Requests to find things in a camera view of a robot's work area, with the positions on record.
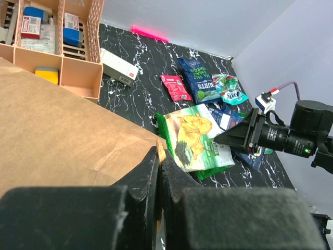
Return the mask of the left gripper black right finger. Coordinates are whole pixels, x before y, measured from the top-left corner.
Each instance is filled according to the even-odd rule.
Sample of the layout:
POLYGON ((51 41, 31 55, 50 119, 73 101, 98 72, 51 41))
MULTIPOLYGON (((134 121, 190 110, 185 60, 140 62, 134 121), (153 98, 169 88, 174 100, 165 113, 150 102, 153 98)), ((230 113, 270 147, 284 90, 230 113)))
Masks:
POLYGON ((169 152, 161 162, 167 249, 324 249, 292 189, 203 187, 169 152))

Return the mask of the teal red snack bag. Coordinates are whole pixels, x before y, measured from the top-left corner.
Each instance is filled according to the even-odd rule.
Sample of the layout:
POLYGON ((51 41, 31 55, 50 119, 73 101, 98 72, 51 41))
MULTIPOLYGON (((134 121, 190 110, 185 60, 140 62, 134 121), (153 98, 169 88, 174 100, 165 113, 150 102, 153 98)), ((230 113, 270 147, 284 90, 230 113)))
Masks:
POLYGON ((212 81, 224 103, 236 106, 248 100, 239 87, 238 79, 228 74, 213 74, 212 81))

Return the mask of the green white crisps bag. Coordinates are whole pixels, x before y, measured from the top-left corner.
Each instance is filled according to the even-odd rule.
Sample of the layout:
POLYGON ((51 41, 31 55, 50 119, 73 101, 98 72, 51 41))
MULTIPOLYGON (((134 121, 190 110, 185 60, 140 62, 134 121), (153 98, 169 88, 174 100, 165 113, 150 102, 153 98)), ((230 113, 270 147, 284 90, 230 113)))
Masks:
POLYGON ((235 165, 229 146, 214 142, 222 129, 205 104, 183 108, 166 115, 155 114, 159 136, 176 164, 204 180, 235 165))

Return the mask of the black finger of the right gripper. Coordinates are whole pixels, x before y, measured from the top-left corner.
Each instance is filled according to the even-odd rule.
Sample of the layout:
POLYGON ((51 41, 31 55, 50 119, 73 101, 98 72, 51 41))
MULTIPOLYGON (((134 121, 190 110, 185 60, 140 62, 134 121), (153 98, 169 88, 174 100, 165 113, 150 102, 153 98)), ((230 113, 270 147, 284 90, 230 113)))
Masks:
POLYGON ((241 153, 254 153, 259 145, 254 141, 255 126, 257 123, 258 108, 253 108, 247 116, 234 127, 217 135, 213 141, 218 144, 229 146, 241 153))

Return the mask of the brown paper bag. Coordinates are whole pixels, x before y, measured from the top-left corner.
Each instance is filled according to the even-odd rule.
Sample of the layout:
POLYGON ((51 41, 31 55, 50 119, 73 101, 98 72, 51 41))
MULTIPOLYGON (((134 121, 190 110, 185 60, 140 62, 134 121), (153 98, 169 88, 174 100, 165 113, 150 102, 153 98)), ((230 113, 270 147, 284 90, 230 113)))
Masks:
POLYGON ((1 195, 19 188, 106 188, 166 142, 1 60, 1 195))

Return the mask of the blue Burts chilli chips bag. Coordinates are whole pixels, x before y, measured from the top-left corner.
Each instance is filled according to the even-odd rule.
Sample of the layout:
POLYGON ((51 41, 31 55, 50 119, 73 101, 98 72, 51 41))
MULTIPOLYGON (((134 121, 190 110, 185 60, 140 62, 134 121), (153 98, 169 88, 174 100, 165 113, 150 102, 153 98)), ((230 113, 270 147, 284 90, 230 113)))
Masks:
POLYGON ((213 105, 210 104, 208 111, 223 131, 229 130, 243 120, 243 117, 231 110, 227 104, 222 104, 220 108, 213 107, 213 105))

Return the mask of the red snack packet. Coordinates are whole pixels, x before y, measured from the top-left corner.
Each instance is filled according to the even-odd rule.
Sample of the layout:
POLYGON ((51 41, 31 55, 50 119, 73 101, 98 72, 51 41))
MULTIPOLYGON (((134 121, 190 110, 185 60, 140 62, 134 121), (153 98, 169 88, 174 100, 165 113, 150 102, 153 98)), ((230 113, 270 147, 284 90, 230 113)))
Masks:
POLYGON ((179 76, 161 75, 160 78, 173 102, 192 100, 179 76))

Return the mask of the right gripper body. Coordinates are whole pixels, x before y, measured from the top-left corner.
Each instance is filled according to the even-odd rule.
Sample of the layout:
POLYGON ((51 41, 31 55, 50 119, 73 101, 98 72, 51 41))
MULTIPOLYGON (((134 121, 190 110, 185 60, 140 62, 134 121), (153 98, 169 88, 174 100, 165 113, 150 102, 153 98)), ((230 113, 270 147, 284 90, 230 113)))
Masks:
POLYGON ((282 124, 266 123, 266 117, 252 110, 248 114, 248 152, 253 153, 259 147, 309 158, 317 150, 315 139, 302 135, 282 124))

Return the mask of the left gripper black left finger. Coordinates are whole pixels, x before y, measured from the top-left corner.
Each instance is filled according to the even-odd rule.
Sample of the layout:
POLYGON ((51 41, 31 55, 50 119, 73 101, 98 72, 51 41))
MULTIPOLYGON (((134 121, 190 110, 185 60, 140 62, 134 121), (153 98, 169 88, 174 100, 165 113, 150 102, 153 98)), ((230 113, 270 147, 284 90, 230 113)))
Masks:
POLYGON ((104 187, 19 187, 1 198, 1 249, 154 249, 157 148, 104 187))

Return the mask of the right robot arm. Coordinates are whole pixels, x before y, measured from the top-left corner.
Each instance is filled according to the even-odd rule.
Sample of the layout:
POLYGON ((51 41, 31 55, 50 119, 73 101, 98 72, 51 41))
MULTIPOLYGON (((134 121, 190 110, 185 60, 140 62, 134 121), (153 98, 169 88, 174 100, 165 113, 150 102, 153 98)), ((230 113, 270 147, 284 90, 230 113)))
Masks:
POLYGON ((317 101, 297 101, 290 125, 273 110, 253 108, 234 127, 217 135, 214 142, 241 153, 254 153, 259 147, 309 158, 311 166, 332 173, 332 106, 317 101))

